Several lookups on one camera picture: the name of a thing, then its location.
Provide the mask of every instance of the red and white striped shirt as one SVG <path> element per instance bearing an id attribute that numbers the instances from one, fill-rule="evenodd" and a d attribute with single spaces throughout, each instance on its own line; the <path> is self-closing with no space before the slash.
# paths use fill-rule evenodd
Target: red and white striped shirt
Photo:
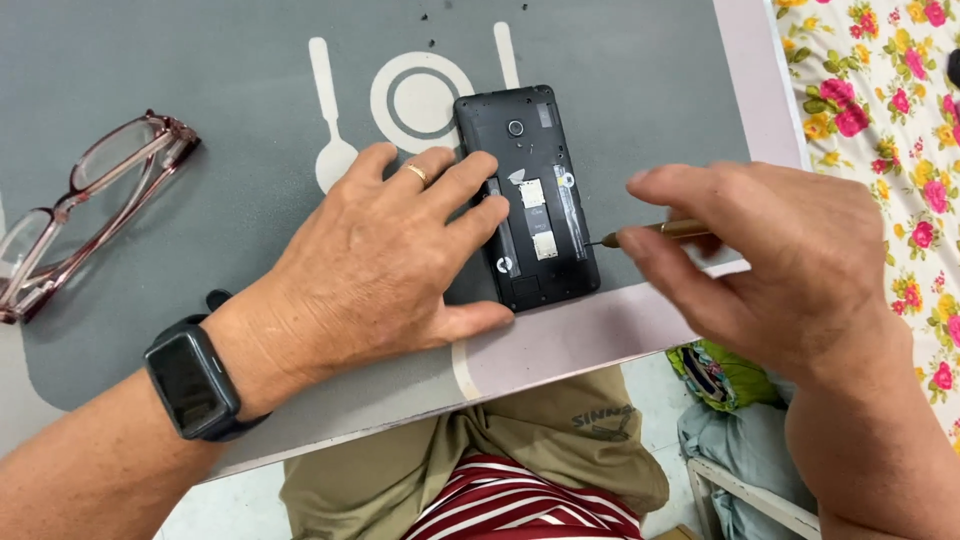
<path id="1" fill-rule="evenodd" d="M 642 540 L 636 514 L 613 495 L 562 487 L 492 455 L 461 459 L 402 540 L 441 538 Z"/>

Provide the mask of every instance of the hand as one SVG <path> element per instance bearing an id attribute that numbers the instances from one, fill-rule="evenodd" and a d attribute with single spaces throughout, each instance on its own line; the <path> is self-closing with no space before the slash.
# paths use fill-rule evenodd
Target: hand
<path id="1" fill-rule="evenodd" d="M 451 307 L 443 296 L 509 212 L 507 200 L 493 196 L 447 224 L 496 171 L 496 159 L 477 152 L 453 165 L 452 150 L 431 148 L 409 161 L 439 178 L 426 190 L 407 167 L 384 182 L 395 159 L 389 143 L 361 152 L 274 268 L 204 322 L 218 354 L 244 364 L 228 365 L 238 387 L 246 376 L 234 372 L 250 370 L 260 379 L 285 374 L 296 391 L 513 321 L 500 304 Z"/>
<path id="2" fill-rule="evenodd" d="M 668 165 L 627 190 L 704 222 L 752 270 L 712 279 L 674 241 L 640 227 L 624 251 L 690 327 L 801 386 L 842 384 L 856 373 L 909 370 L 873 358 L 911 339 L 886 306 L 880 213 L 855 182 L 765 163 Z"/>

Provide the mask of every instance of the floral fabric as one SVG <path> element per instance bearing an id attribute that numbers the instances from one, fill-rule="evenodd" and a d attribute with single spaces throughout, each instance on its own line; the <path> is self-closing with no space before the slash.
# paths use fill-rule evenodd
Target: floral fabric
<path id="1" fill-rule="evenodd" d="M 862 182 L 880 206 L 887 301 L 913 329 L 917 383 L 960 454 L 955 1 L 772 1 L 813 170 Z"/>

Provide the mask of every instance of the precision screwdriver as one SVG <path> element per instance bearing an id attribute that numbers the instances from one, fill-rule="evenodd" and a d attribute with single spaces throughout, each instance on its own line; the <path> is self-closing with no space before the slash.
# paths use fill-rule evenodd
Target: precision screwdriver
<path id="1" fill-rule="evenodd" d="M 663 234 L 667 238 L 679 239 L 690 238 L 692 236 L 703 236 L 711 234 L 706 225 L 696 219 L 682 219 L 680 221 L 667 221 L 655 225 L 647 225 L 647 229 Z M 599 242 L 590 242 L 588 246 L 604 246 L 611 249 L 619 249 L 620 242 L 616 239 L 616 233 L 610 233 L 603 237 Z"/>

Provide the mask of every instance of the wedding ring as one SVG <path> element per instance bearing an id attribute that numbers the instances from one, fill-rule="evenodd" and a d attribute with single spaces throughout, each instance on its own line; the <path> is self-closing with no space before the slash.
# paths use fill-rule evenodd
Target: wedding ring
<path id="1" fill-rule="evenodd" d="M 427 187 L 430 186 L 430 180 L 426 178 L 426 173 L 423 172 L 423 169 L 417 167 L 413 163 L 407 163 L 406 165 L 403 165 L 403 166 L 417 173 L 417 176 L 419 176 L 420 179 L 423 181 L 423 189 L 426 189 Z"/>

